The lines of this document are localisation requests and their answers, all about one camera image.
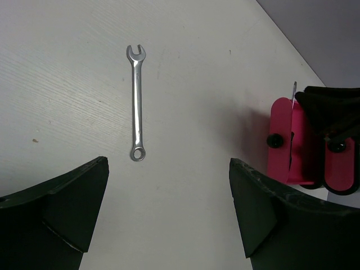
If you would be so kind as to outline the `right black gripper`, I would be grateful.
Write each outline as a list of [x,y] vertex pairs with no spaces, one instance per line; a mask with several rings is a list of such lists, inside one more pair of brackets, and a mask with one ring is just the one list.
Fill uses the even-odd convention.
[[351,138],[359,143],[359,88],[307,86],[295,99],[315,134],[326,142]]

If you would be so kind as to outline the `pink bottom drawer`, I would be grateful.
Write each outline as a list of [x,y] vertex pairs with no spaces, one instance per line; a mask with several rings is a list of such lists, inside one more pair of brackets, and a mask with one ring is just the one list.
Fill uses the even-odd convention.
[[323,184],[328,191],[340,196],[357,192],[357,153],[358,147],[352,138],[341,142],[326,142]]

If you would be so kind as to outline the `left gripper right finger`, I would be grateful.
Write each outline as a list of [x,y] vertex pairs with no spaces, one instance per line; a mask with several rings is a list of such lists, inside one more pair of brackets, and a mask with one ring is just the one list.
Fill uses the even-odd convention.
[[359,209],[322,200],[231,159],[229,183],[253,269],[358,269]]

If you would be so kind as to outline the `pink drawer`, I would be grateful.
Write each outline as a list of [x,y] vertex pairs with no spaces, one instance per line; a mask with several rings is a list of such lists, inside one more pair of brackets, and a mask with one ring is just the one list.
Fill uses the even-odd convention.
[[296,101],[281,97],[273,103],[267,145],[269,178],[308,189],[321,186],[323,140]]
[[328,191],[340,196],[357,192],[357,153],[358,147],[352,138],[341,142],[326,142],[323,184]]

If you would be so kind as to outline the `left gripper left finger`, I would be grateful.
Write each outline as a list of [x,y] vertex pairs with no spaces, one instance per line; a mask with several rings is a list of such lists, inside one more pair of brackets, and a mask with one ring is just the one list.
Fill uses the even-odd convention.
[[109,177],[108,159],[1,197],[1,269],[79,269]]

